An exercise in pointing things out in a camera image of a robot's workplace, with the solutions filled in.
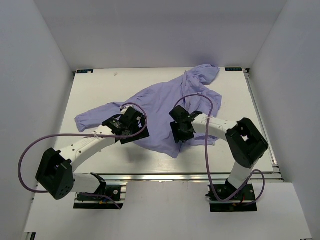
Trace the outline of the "lilac zip jacket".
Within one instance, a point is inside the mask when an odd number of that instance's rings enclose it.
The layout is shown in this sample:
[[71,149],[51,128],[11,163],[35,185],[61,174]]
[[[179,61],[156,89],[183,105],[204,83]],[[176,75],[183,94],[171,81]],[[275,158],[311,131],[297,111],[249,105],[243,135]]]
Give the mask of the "lilac zip jacket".
[[205,134],[196,133],[193,139],[185,143],[175,143],[169,115],[176,103],[179,103],[189,113],[200,111],[204,114],[218,115],[222,105],[222,96],[207,88],[220,69],[210,64],[196,66],[183,75],[147,87],[127,100],[138,104],[147,114],[147,129],[149,137],[134,142],[147,150],[167,154],[177,158],[187,147],[203,146]]

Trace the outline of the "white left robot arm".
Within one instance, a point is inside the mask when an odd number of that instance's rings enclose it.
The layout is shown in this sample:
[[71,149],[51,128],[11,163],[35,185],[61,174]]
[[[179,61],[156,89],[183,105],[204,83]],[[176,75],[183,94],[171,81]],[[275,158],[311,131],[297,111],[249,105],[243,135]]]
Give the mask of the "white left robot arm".
[[129,105],[105,120],[91,134],[62,149],[49,148],[42,156],[36,180],[55,199],[79,193],[99,200],[107,183],[97,173],[76,173],[89,158],[117,143],[122,145],[149,137],[146,113]]

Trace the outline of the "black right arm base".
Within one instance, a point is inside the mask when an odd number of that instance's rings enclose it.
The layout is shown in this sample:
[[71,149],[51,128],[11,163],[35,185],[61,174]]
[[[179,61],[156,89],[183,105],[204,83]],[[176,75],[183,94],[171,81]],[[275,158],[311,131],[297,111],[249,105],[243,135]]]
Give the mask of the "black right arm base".
[[244,213],[257,212],[256,194],[252,184],[247,184],[240,192],[228,201],[219,201],[214,195],[211,185],[205,195],[209,201],[211,213]]

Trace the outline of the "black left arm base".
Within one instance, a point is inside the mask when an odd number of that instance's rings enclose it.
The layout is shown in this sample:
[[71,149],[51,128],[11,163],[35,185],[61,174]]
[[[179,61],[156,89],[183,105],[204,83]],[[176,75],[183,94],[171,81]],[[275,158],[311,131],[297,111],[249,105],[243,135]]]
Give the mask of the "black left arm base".
[[127,192],[127,182],[107,181],[97,193],[76,193],[73,208],[77,210],[121,210]]

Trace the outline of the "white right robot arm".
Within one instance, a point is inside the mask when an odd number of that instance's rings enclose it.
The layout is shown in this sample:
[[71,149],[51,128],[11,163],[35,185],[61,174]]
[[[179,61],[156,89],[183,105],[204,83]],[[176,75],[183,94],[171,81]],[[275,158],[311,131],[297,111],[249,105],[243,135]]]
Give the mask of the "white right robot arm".
[[225,192],[233,200],[242,196],[242,184],[269,148],[266,139],[254,123],[246,117],[239,121],[228,121],[209,117],[200,111],[189,113],[180,105],[169,115],[173,119],[170,126],[176,143],[186,142],[193,139],[195,134],[205,133],[228,143],[235,163],[225,182]]

